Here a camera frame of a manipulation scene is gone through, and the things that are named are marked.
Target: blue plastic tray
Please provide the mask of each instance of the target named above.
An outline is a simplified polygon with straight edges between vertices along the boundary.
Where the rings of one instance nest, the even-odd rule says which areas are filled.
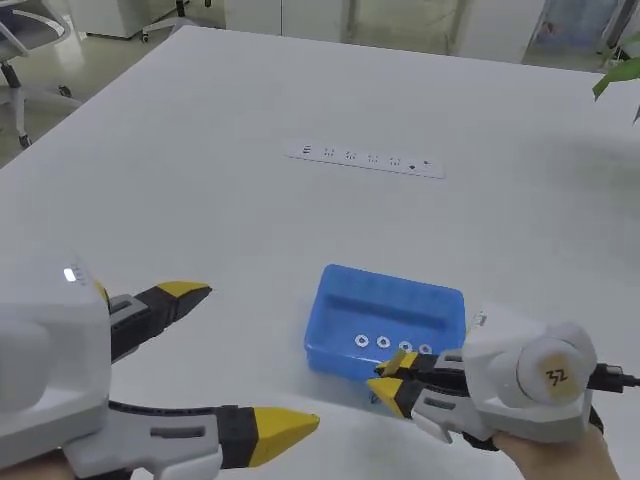
[[[368,345],[356,344],[365,335]],[[390,340],[388,348],[377,339]],[[325,268],[316,295],[305,348],[311,369],[353,380],[373,376],[400,342],[433,353],[459,348],[465,338],[464,298],[458,290],[365,272],[340,265]]]

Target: floor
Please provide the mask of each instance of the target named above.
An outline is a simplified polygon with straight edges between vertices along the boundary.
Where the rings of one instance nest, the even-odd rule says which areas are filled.
[[[418,52],[446,54],[449,37],[455,28],[458,1],[463,0],[354,0],[348,41]],[[66,0],[53,0],[67,15]],[[224,26],[224,0],[213,0],[212,8],[203,2],[191,2],[187,15],[203,24]],[[167,32],[154,32],[143,44],[137,38],[117,40],[87,37],[73,33],[68,39],[35,51],[29,58],[17,58],[14,65],[22,83],[55,91],[67,85],[78,99],[88,99],[121,73],[135,64],[167,37]],[[550,55],[530,49],[525,62],[558,68],[595,71],[600,63],[595,55]],[[27,106],[26,127],[32,140],[37,140],[67,112]],[[20,152],[14,130],[13,114],[7,105],[0,106],[0,168]]]

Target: white wall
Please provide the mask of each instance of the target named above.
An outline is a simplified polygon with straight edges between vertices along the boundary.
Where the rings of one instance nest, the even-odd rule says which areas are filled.
[[[455,53],[460,57],[520,63],[545,0],[470,0]]]

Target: white table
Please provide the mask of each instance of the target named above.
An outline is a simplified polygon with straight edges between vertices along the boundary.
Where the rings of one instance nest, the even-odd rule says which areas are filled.
[[[518,478],[500,455],[367,412],[361,390],[307,370],[302,337],[335,262],[456,287],[469,312],[576,320],[640,375],[640,95],[623,84],[594,104],[596,79],[185,28],[0,172],[0,255],[66,243],[112,294],[210,282],[117,365],[113,396],[321,416],[277,461],[224,478]],[[447,178],[291,160],[288,137],[422,154]],[[626,478],[639,395],[596,397]]]

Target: metal washer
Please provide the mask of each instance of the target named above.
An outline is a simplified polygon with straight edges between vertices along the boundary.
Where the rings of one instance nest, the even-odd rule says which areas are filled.
[[[362,334],[356,335],[356,338],[354,338],[353,341],[360,348],[364,348],[367,345],[369,345],[369,337],[367,337],[366,335],[362,335]]]
[[[404,342],[400,342],[398,344],[398,348],[400,348],[400,350],[404,350],[405,352],[413,352],[413,345],[411,345],[411,343],[407,342],[406,340]]]
[[[391,346],[391,341],[384,335],[380,335],[376,340],[376,343],[380,348],[389,348]]]

